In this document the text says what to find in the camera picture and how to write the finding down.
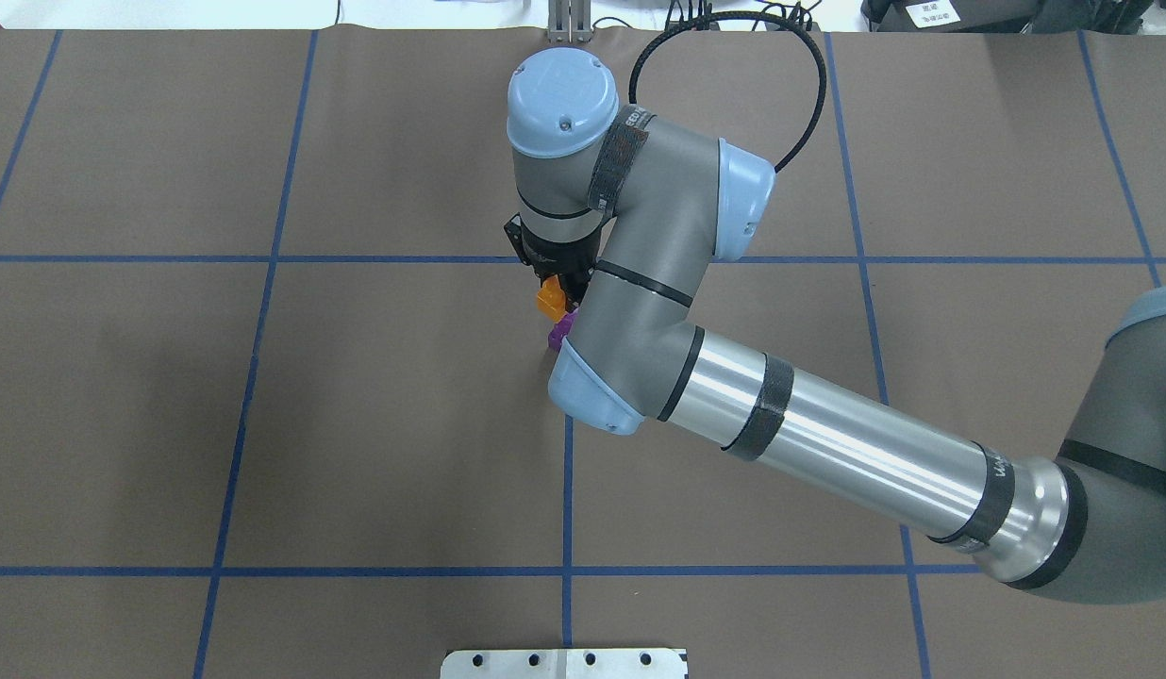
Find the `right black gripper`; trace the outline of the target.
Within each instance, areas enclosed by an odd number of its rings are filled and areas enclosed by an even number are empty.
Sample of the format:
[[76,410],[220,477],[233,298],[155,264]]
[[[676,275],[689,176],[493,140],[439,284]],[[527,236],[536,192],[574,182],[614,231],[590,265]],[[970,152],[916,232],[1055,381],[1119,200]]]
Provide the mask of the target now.
[[566,296],[566,308],[578,309],[591,284],[593,266],[599,258],[602,226],[580,240],[560,243],[545,240],[524,224],[522,216],[513,215],[504,224],[504,233],[519,262],[534,270],[545,282],[549,276],[559,276]]

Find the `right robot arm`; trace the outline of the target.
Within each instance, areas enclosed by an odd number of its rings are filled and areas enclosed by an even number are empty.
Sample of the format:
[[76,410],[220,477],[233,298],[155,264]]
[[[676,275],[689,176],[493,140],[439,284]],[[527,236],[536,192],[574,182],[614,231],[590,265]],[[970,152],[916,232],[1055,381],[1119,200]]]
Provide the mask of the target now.
[[1014,459],[696,313],[746,256],[777,166],[621,96],[559,47],[514,66],[510,244],[567,323],[548,379],[573,420],[662,422],[958,552],[996,583],[1074,604],[1166,598],[1166,285],[1135,298],[1052,455]]

